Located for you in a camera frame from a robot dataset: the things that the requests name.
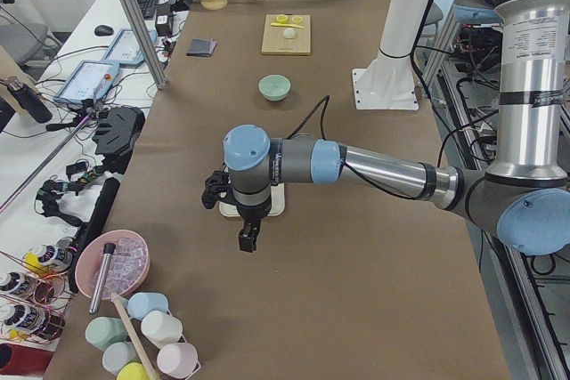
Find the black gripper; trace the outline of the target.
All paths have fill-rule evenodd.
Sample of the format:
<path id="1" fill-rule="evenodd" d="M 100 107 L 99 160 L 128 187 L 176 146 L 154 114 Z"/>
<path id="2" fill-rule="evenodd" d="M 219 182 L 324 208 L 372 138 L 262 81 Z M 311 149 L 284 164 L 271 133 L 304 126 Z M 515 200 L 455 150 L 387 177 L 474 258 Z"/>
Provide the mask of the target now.
<path id="1" fill-rule="evenodd" d="M 271 209 L 271 184 L 262 180 L 254 184 L 250 179 L 243 181 L 232 172 L 214 171 L 206 180 L 201 195 L 202 205 L 213 209 L 217 202 L 235 206 L 239 216 L 249 222 L 239 233 L 240 251 L 255 252 L 260 222 Z"/>

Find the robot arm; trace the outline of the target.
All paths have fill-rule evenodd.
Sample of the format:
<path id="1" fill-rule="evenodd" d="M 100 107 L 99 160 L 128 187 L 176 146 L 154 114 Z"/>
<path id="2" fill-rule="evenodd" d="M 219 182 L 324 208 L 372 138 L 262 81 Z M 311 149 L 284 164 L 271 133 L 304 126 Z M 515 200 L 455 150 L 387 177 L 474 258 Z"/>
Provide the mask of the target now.
<path id="1" fill-rule="evenodd" d="M 496 156 L 483 171 L 438 168 L 297 135 L 272 139 L 255 125 L 224 137 L 222 171 L 206 179 L 206 208 L 223 202 L 244 221 L 240 248 L 256 248 L 271 189 L 283 182 L 365 182 L 392 196 L 426 200 L 458 214 L 527 255 L 548 255 L 569 242 L 566 171 L 558 166 L 558 130 L 565 101 L 569 0 L 456 0 L 467 12 L 502 19 Z"/>

